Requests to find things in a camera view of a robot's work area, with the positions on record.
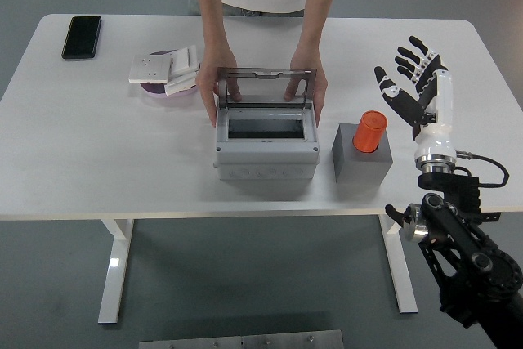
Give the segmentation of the person's left hand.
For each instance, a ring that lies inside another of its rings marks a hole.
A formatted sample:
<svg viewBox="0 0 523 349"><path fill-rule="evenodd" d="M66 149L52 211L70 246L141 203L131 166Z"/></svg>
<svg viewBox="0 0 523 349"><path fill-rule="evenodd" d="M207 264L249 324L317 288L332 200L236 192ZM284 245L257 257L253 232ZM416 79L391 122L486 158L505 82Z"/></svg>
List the person's left hand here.
<svg viewBox="0 0 523 349"><path fill-rule="evenodd" d="M320 57L320 43L318 41L301 40L290 62L292 69L315 69L315 86L313 92L313 106L315 123L320 124L320 115L324 108L324 100L328 88L328 81Z"/></svg>

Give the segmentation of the person's right hand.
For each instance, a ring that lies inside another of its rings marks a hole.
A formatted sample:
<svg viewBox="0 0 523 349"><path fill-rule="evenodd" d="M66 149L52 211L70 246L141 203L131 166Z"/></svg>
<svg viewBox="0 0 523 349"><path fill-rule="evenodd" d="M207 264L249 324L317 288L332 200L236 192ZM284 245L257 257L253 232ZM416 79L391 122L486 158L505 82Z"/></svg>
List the person's right hand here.
<svg viewBox="0 0 523 349"><path fill-rule="evenodd" d="M196 85L199 88L208 118L214 127L217 124L217 104L214 96L218 83L218 70L236 67L235 55L227 43L209 44L205 47Z"/></svg>

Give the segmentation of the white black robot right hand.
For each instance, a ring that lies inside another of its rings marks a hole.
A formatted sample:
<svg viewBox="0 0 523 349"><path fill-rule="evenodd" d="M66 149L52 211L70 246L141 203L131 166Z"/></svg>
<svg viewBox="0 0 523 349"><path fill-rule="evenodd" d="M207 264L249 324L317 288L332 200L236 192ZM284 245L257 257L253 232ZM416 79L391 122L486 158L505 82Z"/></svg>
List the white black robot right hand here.
<svg viewBox="0 0 523 349"><path fill-rule="evenodd" d="M453 127L453 82L440 54L411 36L409 42L418 49L398 47L397 71L416 88L416 98L398 87L377 66L375 78L384 101L413 129L418 148L414 162L422 172L452 172L457 153L450 134Z"/></svg>

